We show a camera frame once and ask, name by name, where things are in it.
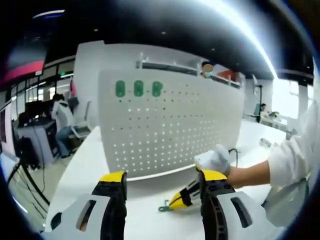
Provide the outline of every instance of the white pegboard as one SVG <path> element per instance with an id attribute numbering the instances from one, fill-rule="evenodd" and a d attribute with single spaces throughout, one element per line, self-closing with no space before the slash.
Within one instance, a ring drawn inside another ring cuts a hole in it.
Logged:
<path id="1" fill-rule="evenodd" d="M 116 82 L 125 96 L 116 96 Z M 144 83 L 143 96 L 134 82 Z M 153 82 L 163 84 L 152 95 Z M 129 178 L 193 164 L 194 156 L 223 144 L 234 148 L 244 108 L 243 91 L 212 80 L 161 70 L 104 70 L 99 74 L 99 125 L 111 172 Z"/>

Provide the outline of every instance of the white desk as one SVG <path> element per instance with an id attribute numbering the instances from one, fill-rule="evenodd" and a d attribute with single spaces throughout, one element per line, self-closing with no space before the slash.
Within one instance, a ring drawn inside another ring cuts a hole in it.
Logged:
<path id="1" fill-rule="evenodd" d="M 287 131 L 287 125 L 288 125 L 288 121 L 285 119 L 281 119 L 281 118 L 275 118 L 275 119 L 271 119 L 269 117 L 265 117 L 264 115 L 261 115 L 260 117 L 260 123 L 273 127 L 275 129 L 279 129 L 282 130 L 284 132 Z"/>
<path id="2" fill-rule="evenodd" d="M 242 121 L 237 148 L 239 167 L 249 167 L 267 159 L 270 148 L 259 146 L 259 139 L 280 143 L 286 134 L 256 122 Z M 52 217 L 63 212 L 80 195 L 90 194 L 101 176 L 109 173 L 100 128 L 96 127 L 82 143 L 66 168 L 49 206 L 45 231 L 51 231 Z M 130 181 L 127 183 L 128 200 L 124 239 L 204 239 L 199 208 L 177 212 L 158 212 L 164 200 L 171 199 L 190 180 L 196 171 L 191 168 L 166 176 Z M 257 202 L 262 203 L 270 191 L 269 185 L 242 189 Z"/>

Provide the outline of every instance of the potted plant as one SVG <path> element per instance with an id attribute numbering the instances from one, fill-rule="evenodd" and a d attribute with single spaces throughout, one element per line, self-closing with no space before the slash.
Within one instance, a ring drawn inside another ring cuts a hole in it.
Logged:
<path id="1" fill-rule="evenodd" d="M 280 113 L 278 111 L 272 111 L 271 113 L 269 113 L 269 117 L 272 119 L 275 119 L 278 117 Z"/>

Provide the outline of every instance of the jeans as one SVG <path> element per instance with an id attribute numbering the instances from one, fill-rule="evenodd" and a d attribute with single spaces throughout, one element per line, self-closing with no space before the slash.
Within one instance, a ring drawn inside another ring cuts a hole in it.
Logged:
<path id="1" fill-rule="evenodd" d="M 68 137 L 71 134 L 72 134 L 71 126 L 65 126 L 55 134 L 55 139 L 56 139 L 56 142 L 58 143 L 61 156 L 68 156 L 71 151 L 67 144 Z"/>

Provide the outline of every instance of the white shirt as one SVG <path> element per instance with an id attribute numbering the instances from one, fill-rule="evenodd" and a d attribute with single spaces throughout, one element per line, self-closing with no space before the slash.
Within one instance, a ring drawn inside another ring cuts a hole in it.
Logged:
<path id="1" fill-rule="evenodd" d="M 75 124 L 74 116 L 64 100 L 55 101 L 52 108 L 51 118 L 56 122 L 56 131 Z"/>
<path id="2" fill-rule="evenodd" d="M 272 186 L 287 186 L 306 178 L 313 188 L 320 166 L 320 116 L 316 101 L 308 109 L 300 136 L 293 136 L 271 151 L 268 163 Z"/>

